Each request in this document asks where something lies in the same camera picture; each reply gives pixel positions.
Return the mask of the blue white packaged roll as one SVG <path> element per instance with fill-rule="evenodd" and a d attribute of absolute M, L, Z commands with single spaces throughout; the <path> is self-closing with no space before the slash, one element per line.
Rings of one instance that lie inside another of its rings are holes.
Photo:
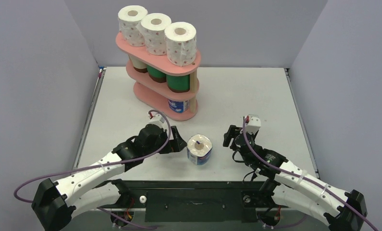
<path fill-rule="evenodd" d="M 194 165 L 203 165 L 209 160 L 212 148 L 213 144 L 208 137 L 202 134 L 196 134 L 187 142 L 187 158 Z"/>

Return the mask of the blue Tempo packaged roll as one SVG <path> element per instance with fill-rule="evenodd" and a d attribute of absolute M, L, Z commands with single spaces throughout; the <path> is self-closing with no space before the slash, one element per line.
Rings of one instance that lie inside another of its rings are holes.
<path fill-rule="evenodd" d="M 189 108 L 189 101 L 174 101 L 168 99 L 169 108 L 176 113 L 183 113 Z"/>

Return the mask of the pink three-tier wooden shelf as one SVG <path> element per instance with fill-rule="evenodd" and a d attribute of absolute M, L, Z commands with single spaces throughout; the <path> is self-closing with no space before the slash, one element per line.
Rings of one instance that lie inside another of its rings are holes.
<path fill-rule="evenodd" d="M 138 100 L 148 106 L 163 112 L 167 117 L 176 121 L 186 121 L 191 119 L 198 112 L 198 101 L 196 95 L 199 91 L 199 80 L 197 69 L 201 61 L 201 54 L 197 51 L 196 59 L 191 65 L 176 66 L 172 64 L 166 56 L 151 55 L 146 47 L 133 47 L 125 39 L 122 33 L 116 36 L 116 45 L 128 55 L 132 55 L 139 61 L 171 76 L 190 75 L 190 91 L 176 93 L 169 89 L 166 83 L 158 83 L 151 79 L 147 73 L 135 70 L 132 61 L 126 64 L 126 71 L 130 78 L 135 80 L 133 92 Z M 178 113 L 169 108 L 169 100 L 177 102 L 189 102 L 189 108 L 182 113 Z"/>

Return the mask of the green brown roll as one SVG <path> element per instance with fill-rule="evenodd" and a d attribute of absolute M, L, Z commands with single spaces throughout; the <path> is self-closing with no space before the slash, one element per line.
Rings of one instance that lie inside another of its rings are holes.
<path fill-rule="evenodd" d="M 152 67 L 152 66 L 149 66 L 147 65 L 147 71 L 148 71 L 148 74 L 150 76 L 150 78 L 155 81 L 155 82 L 158 82 L 158 83 L 164 83 L 166 82 L 166 74 L 163 73 L 162 71 Z"/>
<path fill-rule="evenodd" d="M 166 75 L 168 88 L 176 93 L 188 92 L 190 90 L 190 75 L 171 76 Z"/>

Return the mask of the cream brown paper roll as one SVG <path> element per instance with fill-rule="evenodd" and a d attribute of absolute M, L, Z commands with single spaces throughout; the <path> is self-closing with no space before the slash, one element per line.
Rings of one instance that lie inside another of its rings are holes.
<path fill-rule="evenodd" d="M 128 55 L 134 69 L 137 71 L 137 72 L 140 72 L 140 73 L 147 73 L 148 70 L 147 70 L 147 65 L 139 60 L 138 58 L 136 58 L 135 56 L 133 55 Z"/>

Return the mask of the white dotted toilet roll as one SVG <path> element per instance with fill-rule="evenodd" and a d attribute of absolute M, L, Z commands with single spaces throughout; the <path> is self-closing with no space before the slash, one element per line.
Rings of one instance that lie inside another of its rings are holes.
<path fill-rule="evenodd" d="M 165 30 L 167 57 L 176 66 L 186 66 L 194 62 L 197 53 L 195 27 L 187 22 L 175 22 Z"/>
<path fill-rule="evenodd" d="M 118 12 L 119 32 L 129 45 L 142 47 L 145 45 L 144 36 L 137 26 L 148 15 L 148 10 L 140 5 L 125 6 Z"/>
<path fill-rule="evenodd" d="M 151 13 L 140 22 L 139 31 L 144 37 L 148 53 L 166 55 L 167 47 L 164 30 L 171 24 L 171 18 L 163 13 Z"/>

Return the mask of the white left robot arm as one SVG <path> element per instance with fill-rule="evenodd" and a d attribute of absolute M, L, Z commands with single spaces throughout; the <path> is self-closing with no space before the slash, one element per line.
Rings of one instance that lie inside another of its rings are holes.
<path fill-rule="evenodd" d="M 32 202 L 32 209 L 46 231 L 59 231 L 76 216 L 104 206 L 124 207 L 131 203 L 130 190 L 122 180 L 112 177 L 143 163 L 152 153 L 169 154 L 187 146 L 176 126 L 170 130 L 148 124 L 137 136 L 117 145 L 91 169 L 52 181 L 42 181 Z"/>

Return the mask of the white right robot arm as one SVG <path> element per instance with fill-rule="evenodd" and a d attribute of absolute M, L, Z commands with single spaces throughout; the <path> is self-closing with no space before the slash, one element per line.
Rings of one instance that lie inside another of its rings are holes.
<path fill-rule="evenodd" d="M 257 133 L 230 125 L 224 147 L 242 157 L 255 177 L 267 178 L 258 192 L 263 205 L 281 205 L 318 219 L 331 231 L 359 231 L 368 214 L 364 195 L 331 186 L 285 156 L 255 144 Z"/>

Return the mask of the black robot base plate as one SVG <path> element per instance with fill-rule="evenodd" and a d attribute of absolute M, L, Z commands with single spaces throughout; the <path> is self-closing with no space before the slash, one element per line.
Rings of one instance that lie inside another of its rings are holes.
<path fill-rule="evenodd" d="M 144 211 L 146 222 L 257 222 L 277 209 L 263 181 L 111 180 L 122 190 L 114 211 Z"/>

